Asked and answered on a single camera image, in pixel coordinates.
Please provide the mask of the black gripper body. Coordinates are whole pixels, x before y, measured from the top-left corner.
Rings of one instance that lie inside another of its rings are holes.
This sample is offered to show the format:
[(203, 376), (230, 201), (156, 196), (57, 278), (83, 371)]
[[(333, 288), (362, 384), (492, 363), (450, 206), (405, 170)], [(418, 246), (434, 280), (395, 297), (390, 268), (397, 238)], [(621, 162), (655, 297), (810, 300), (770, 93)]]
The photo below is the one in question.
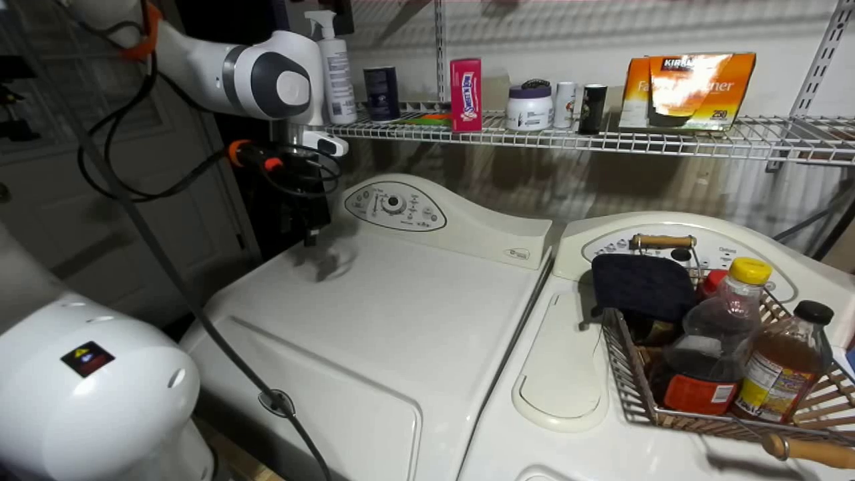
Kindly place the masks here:
[(298, 238), (315, 244), (330, 220), (327, 196), (337, 189), (337, 166), (318, 151), (286, 150), (277, 186), (293, 202)]

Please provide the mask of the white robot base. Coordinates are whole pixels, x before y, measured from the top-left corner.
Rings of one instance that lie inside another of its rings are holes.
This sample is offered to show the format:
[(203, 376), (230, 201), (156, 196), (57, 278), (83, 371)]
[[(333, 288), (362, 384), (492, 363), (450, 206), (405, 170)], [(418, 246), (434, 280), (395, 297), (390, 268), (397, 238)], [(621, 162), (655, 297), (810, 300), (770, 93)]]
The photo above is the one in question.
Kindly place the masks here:
[(198, 396), (174, 339), (79, 297), (0, 226), (3, 481), (212, 481)]

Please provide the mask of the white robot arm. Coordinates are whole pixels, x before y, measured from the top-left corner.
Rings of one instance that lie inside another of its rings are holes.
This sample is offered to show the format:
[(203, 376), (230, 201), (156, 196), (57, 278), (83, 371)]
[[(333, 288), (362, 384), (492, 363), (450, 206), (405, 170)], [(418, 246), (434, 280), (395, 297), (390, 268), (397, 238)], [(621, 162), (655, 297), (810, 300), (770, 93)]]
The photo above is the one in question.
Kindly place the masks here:
[(128, 59), (156, 70), (198, 107), (253, 121), (286, 121), (289, 147), (339, 161), (349, 145), (322, 129), (322, 47), (289, 30), (251, 46), (188, 38), (151, 0), (57, 0), (83, 26)]

